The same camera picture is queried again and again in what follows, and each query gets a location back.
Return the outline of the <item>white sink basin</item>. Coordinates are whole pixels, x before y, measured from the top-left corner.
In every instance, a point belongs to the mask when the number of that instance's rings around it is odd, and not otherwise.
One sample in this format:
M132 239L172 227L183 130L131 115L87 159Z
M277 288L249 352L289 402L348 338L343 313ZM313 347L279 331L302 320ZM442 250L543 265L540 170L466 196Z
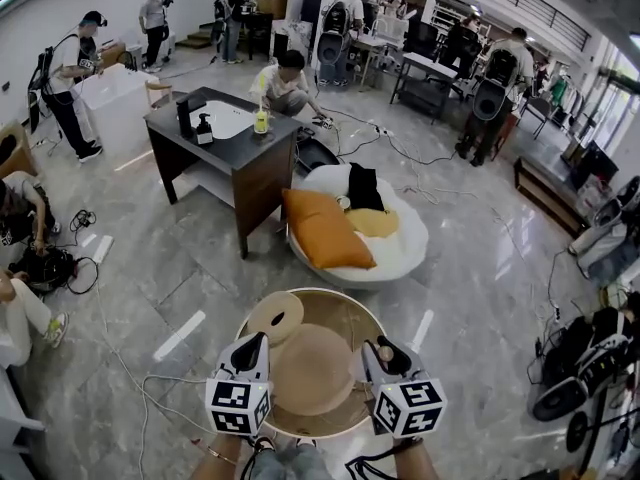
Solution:
M229 140L241 132L252 128L254 114L220 100L208 100L203 109L191 115L191 124L194 125L192 138L197 143L196 127L199 123L199 114L207 113L212 127L213 138L216 140Z

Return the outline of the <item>white metal desk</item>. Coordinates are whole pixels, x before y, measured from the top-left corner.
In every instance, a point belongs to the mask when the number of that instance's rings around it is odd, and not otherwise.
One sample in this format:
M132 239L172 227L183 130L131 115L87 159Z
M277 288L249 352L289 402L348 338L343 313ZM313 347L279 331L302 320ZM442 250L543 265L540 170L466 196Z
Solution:
M359 71L356 73L359 78L359 90L363 91L367 77L374 69L374 62L384 57L394 44L385 38L373 37L370 34L351 34L351 36L352 46L364 56L364 60L359 62Z

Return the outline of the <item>black backpack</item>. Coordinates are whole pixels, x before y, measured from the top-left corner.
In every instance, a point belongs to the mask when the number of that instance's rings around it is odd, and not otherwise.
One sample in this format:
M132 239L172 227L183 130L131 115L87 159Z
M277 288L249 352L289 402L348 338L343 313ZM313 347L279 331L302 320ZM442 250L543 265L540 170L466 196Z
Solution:
M313 137L299 138L295 150L296 166L305 174L325 165L339 165L339 159Z

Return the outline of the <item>dark wooden sink cabinet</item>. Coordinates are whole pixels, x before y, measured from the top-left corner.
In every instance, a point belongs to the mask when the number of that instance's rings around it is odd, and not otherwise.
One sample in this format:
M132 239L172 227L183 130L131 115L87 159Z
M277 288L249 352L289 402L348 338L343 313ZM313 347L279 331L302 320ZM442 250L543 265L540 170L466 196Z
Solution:
M220 100L255 113L257 106L245 99L200 87L208 100ZM239 253L248 255L247 238L283 204L282 191L289 189L301 124L281 114L269 119L269 131L254 132L254 124L229 140L198 145L181 136L176 100L145 117L149 140L168 200L178 200L173 181L186 173L234 209Z

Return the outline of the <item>white cabinet box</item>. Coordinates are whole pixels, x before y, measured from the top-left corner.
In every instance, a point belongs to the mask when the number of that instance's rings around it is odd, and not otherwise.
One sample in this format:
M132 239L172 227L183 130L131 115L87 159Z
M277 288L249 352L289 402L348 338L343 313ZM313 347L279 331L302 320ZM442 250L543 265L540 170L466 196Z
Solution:
M115 64L72 88L83 138L100 145L112 164L124 163L148 148L144 116L161 94L149 92L147 85L158 82L154 75Z

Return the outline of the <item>person's left forearm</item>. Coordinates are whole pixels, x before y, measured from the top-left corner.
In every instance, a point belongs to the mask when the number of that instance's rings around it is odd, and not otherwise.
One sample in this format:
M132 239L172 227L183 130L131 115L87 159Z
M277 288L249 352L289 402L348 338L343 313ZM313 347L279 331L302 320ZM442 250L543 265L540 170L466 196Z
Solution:
M241 448L252 440L232 434L218 434L202 447L203 456L190 480L234 480Z

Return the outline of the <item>low wooden bench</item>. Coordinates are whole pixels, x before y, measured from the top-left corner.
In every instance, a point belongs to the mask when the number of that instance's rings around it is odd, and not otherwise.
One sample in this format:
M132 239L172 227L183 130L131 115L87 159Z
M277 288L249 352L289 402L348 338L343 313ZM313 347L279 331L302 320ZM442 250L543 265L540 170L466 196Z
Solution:
M520 156L513 171L515 189L572 239L588 228L586 218L578 211L576 192L537 160Z

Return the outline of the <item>round beige basin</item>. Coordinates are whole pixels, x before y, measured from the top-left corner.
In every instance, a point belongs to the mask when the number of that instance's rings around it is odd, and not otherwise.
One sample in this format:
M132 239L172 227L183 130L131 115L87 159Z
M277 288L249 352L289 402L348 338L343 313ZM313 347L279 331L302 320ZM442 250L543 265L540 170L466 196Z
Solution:
M373 393L372 385L366 380L364 373L361 349L365 340L375 341L385 333L381 323L360 302L335 290L306 287L290 289L287 292L296 295L303 303L302 324L329 328L346 340L353 351L350 372L355 383L344 402L337 408L317 416L299 416L276 406L271 383L272 409L266 418L265 426L289 437L328 439L369 424ZM248 335L246 324L249 315L238 330L239 337Z

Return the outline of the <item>black equipment bag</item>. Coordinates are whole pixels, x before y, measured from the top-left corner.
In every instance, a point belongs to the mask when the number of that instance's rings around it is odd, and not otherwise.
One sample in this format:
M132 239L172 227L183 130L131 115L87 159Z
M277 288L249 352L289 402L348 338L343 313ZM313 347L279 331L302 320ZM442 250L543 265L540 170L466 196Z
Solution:
M48 247L43 255L35 249L28 248L22 257L9 265L13 273L27 274L27 286L38 295L48 294L66 284L70 277L76 274L77 262L64 249Z

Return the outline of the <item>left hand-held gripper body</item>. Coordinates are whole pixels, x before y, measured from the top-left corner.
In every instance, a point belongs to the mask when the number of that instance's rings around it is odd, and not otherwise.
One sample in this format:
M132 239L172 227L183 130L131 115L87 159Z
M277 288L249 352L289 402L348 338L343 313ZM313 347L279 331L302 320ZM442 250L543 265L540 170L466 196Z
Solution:
M272 409L269 362L241 371L221 363L206 381L205 411L214 431L256 436Z

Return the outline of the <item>black sink faucet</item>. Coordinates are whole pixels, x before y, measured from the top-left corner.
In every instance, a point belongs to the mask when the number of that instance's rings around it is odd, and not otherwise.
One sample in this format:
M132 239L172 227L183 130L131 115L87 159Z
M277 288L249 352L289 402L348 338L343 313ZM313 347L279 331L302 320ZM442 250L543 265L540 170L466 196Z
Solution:
M191 115L203 109L206 99L199 91L185 94L176 100L177 118L179 121L181 136L190 139L194 135L194 125L191 124Z

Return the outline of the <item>black metal chair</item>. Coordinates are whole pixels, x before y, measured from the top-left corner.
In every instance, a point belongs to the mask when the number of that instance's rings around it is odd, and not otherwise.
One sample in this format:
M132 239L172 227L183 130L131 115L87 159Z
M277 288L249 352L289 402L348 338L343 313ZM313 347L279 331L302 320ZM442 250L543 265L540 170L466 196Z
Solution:
M541 97L529 98L526 101L521 111L521 117L524 117L526 113L529 113L539 121L539 125L533 132L534 139L539 137L544 126L549 121L553 109L554 107L552 104Z

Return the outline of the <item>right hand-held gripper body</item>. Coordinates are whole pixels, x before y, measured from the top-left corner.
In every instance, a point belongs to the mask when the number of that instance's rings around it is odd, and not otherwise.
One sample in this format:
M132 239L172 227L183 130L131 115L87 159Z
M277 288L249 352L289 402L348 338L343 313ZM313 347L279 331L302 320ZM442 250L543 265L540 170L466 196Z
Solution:
M448 400L440 380L429 378L423 368L389 373L370 366L368 380L374 395L370 413L377 433L412 438L432 432L440 424Z

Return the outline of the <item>wooden stairs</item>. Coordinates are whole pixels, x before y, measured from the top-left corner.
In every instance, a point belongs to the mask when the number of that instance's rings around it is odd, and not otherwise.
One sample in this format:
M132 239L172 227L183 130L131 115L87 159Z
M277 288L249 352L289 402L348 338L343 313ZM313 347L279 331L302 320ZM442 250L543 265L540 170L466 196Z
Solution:
M185 39L177 41L176 46L193 50L208 48L213 45L212 30L212 23L203 24L196 32L190 33Z

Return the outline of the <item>black garment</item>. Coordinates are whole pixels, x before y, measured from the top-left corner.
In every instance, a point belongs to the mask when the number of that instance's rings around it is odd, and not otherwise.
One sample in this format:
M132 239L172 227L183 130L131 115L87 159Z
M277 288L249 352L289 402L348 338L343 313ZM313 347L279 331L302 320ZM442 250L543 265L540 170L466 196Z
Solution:
M353 210L370 209L384 211L382 198L377 190L377 175L372 168L351 164L347 197Z

